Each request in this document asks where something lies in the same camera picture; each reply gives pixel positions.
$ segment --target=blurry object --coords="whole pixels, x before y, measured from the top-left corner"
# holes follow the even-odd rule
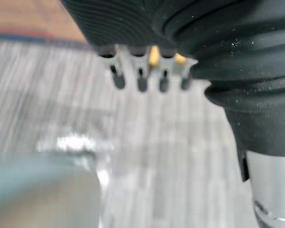
[[[74,159],[74,164],[86,171],[96,171],[101,187],[101,205],[99,207],[100,228],[110,228],[113,217],[105,204],[112,182],[113,146],[109,141],[93,138],[80,133],[69,133],[57,138],[45,138],[37,144],[37,151],[49,158],[62,154]]]
[[[66,156],[0,166],[0,228],[97,228],[96,172]]]

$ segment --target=silver metal band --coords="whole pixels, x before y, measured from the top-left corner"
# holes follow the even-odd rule
[[[285,157],[247,152],[257,216],[272,228],[285,227]]]

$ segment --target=gray carpet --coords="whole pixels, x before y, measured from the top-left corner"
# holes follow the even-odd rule
[[[0,160],[36,153],[44,137],[70,131],[112,140],[116,228],[256,228],[223,110],[172,79],[170,91],[117,91],[96,55],[0,43]]]

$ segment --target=gray surface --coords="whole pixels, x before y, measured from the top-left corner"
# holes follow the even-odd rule
[[[33,153],[45,135],[92,132],[115,146],[115,227],[256,228],[233,135],[205,83],[181,92],[176,78],[162,95],[153,79],[142,95],[127,67],[120,92],[95,57],[0,43],[0,160]]]
[[[254,199],[267,217],[285,220],[285,157],[247,152]]]
[[[39,158],[0,166],[0,228],[98,226],[96,172],[74,167],[63,156],[59,161]]]

